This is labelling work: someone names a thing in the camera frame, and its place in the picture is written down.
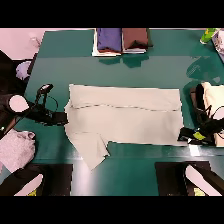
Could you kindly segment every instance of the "blue folded cloth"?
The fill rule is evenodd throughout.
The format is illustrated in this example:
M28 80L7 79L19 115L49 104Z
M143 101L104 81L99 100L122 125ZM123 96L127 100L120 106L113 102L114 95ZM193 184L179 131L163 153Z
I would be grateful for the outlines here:
M112 50L122 51L121 28L97 28L97 50L104 52Z

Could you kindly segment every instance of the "teal tabletop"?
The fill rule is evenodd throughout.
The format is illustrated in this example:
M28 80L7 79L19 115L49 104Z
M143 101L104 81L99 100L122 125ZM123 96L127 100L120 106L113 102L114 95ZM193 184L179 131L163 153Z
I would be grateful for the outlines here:
M224 83L224 68L212 43L202 45L201 30L151 30L154 44L143 55L92 57L93 30L46 32L25 97L34 101L43 84L52 83L50 96L63 111L69 84L180 89L184 125L196 127L189 90L202 81ZM47 107L54 110L49 99ZM223 148L198 147L198 157L187 147L109 143L107 158L92 172L67 139L64 127L44 127L24 119L17 130L36 133L34 163L73 163L71 195L158 195L155 161L209 160L224 174Z

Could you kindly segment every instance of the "brown folded cloth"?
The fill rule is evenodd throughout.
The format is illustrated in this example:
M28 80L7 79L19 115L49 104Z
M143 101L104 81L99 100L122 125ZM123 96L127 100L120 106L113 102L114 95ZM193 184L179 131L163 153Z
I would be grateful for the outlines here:
M124 49L148 49L147 28L122 28Z

